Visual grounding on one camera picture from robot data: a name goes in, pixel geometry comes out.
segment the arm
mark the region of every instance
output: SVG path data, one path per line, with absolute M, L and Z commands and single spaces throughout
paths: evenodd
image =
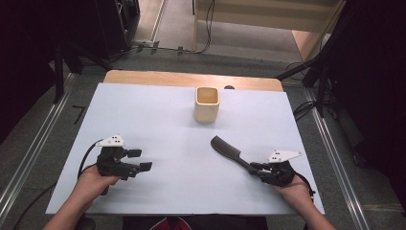
M 68 199 L 47 223 L 44 230 L 75 229 L 81 215 L 90 208 L 93 200 L 107 186 L 114 185 L 119 179 L 118 176 L 101 176 L 97 166 L 85 170 Z
M 329 230 L 335 227 L 314 206 L 308 194 L 308 188 L 297 175 L 290 185 L 285 187 L 272 186 L 286 202 L 294 208 L 312 230 Z

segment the white tabletop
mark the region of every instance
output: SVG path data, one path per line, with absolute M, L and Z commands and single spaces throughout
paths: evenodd
M 285 93 L 223 89 L 216 121 L 199 124 L 192 116 L 194 90 L 99 84 L 46 213 L 56 213 L 71 193 L 88 148 L 114 134 L 123 136 L 125 149 L 143 150 L 141 157 L 123 161 L 150 161 L 152 168 L 110 187 L 89 214 L 294 214 L 269 185 L 211 147 L 216 135 L 241 150 L 247 162 L 265 163 L 273 150 L 302 152 L 290 163 L 317 192 Z M 95 147 L 85 165 L 95 163 L 100 150 Z M 318 192 L 315 205 L 324 212 Z

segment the pen holder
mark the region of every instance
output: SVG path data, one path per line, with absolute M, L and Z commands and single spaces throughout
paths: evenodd
M 218 89 L 197 87 L 194 100 L 194 119 L 197 122 L 214 122 L 220 106 Z

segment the person's left hand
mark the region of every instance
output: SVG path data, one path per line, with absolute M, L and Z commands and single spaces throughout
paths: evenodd
M 79 177 L 69 199 L 87 210 L 104 189 L 120 180 L 119 176 L 101 176 L 97 166 L 87 168 Z

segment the white bracket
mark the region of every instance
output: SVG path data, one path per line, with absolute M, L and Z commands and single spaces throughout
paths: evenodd
M 96 143 L 98 147 L 123 147 L 124 146 L 124 139 L 119 134 L 107 137 L 102 141 Z
M 290 150 L 274 150 L 271 156 L 268 158 L 269 163 L 281 163 L 283 161 L 290 160 L 292 158 L 301 156 L 302 153 L 299 151 Z

